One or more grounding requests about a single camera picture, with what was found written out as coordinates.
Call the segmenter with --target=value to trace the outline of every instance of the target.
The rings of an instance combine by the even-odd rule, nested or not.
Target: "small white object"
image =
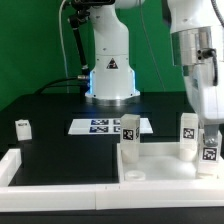
[[[0,187],[7,187],[21,165],[20,149],[9,149],[0,161]]]
[[[125,163],[136,163],[139,159],[140,116],[125,114],[121,118],[120,145],[122,160]]]
[[[210,176],[218,175],[219,171],[219,161],[220,161],[220,151],[222,135],[218,133],[218,146],[217,147],[207,147],[203,140],[204,130],[199,130],[199,155],[197,159],[197,172],[198,177],[205,178],[206,175]]]
[[[186,162],[195,160],[198,148],[198,116],[183,113],[180,126],[180,159]]]
[[[146,175],[144,172],[139,170],[131,170],[125,173],[126,181],[144,181],[146,179]]]
[[[32,139],[31,126],[28,120],[18,120],[16,124],[16,134],[19,141]]]

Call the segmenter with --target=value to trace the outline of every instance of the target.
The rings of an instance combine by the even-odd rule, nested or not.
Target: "white platform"
[[[148,118],[140,119],[140,133],[152,134]],[[120,118],[74,119],[69,135],[120,134]]]
[[[118,145],[119,183],[67,186],[8,187],[21,164],[20,150],[9,150],[0,162],[0,180],[7,177],[0,186],[0,212],[224,206],[224,180],[195,179],[194,164],[178,160],[178,144],[141,144],[136,165],[122,163]],[[133,169],[145,172],[146,180],[125,181]]]

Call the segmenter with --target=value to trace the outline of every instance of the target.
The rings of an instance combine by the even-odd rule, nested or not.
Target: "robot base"
[[[129,98],[124,99],[99,99],[94,97],[92,94],[86,93],[86,102],[101,106],[124,106],[132,103],[138,103],[140,101],[140,92],[136,91]]]

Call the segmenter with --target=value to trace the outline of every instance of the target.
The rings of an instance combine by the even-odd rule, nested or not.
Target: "green backdrop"
[[[65,77],[58,31],[60,4],[61,0],[0,1],[0,109],[22,94],[33,93],[42,85]],[[72,13],[73,10],[66,10],[62,19],[69,75],[75,76],[80,74],[80,63],[67,23],[67,16]],[[169,28],[162,21],[161,2],[146,0],[143,13],[166,91],[183,91],[181,70],[172,66]],[[163,91],[147,47],[139,8],[118,10],[117,14],[130,31],[130,65],[137,74],[137,89]],[[90,68],[93,68],[91,24],[85,24],[80,30]]]

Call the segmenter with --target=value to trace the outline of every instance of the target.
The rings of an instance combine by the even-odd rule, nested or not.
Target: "white cube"
[[[18,120],[15,122],[15,125],[19,141],[32,139],[31,126],[28,120]]]
[[[222,135],[218,133],[218,146],[208,147],[204,144],[204,130],[199,130],[199,152],[197,160],[198,174],[218,175]]]
[[[121,118],[120,147],[125,163],[136,163],[139,159],[140,116],[125,114]]]
[[[198,148],[198,116],[183,113],[180,127],[180,153],[183,161],[192,162],[196,159]]]

